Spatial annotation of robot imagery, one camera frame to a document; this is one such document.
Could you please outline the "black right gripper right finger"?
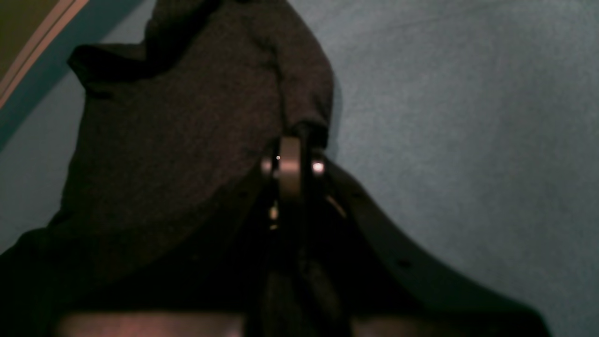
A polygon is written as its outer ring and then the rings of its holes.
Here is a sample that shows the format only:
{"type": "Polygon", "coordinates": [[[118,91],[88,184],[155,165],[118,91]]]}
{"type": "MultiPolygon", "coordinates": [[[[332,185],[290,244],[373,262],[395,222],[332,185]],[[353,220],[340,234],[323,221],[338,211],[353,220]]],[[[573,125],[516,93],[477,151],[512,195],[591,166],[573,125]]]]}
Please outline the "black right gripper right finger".
{"type": "Polygon", "coordinates": [[[535,310],[482,286],[403,233],[361,184],[307,152],[316,242],[354,337],[549,337],[535,310]]]}

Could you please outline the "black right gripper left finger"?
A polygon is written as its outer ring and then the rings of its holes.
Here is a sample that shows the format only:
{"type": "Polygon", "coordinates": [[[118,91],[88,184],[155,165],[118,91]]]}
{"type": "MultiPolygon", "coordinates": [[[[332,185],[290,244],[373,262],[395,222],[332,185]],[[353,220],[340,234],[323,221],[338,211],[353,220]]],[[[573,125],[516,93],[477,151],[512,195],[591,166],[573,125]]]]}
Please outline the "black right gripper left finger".
{"type": "Polygon", "coordinates": [[[302,141],[286,136],[189,239],[180,337],[299,335],[301,213],[302,141]]]}

